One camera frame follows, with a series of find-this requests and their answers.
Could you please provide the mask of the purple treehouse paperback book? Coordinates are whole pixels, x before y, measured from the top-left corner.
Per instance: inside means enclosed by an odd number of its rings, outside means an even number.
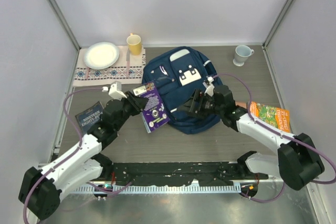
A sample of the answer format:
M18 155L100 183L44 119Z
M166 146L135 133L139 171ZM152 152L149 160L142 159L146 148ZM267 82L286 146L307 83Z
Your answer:
M152 133L170 121L165 105L153 81L134 88L133 93L137 97L148 99L141 114L148 133Z

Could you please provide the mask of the navy blue student backpack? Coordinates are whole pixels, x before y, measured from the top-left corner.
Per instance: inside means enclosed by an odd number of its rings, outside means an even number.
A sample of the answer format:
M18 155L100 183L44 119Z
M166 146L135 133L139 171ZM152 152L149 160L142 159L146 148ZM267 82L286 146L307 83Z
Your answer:
M204 132L220 117L209 115L205 119L188 116L177 108L183 105L196 89L205 91L207 76L215 76L211 60L203 53L187 46L174 48L150 60L143 68L142 83L153 82L170 119L168 124L184 134Z

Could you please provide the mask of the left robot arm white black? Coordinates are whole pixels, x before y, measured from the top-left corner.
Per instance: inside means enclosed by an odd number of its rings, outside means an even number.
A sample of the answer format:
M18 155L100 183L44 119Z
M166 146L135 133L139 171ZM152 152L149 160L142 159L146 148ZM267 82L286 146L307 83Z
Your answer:
M131 116L144 111L147 98L132 92L112 91L99 120L71 149L42 168L29 168L23 177L18 199L23 203L23 222L28 214L38 220L49 218L62 200L74 189L93 179L107 181L112 162L101 154L117 137L118 131Z

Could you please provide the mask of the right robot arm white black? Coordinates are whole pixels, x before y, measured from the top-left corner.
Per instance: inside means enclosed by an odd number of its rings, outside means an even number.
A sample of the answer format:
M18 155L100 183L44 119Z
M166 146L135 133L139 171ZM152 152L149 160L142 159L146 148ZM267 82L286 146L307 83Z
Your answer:
M197 89L177 109L199 119L218 115L227 127L254 138L274 152L274 156L259 153L248 156L237 166L242 179L250 179L255 173L268 174L280 177L290 188L300 190L325 170L308 135L293 135L257 119L236 104L226 85L207 88L205 92Z

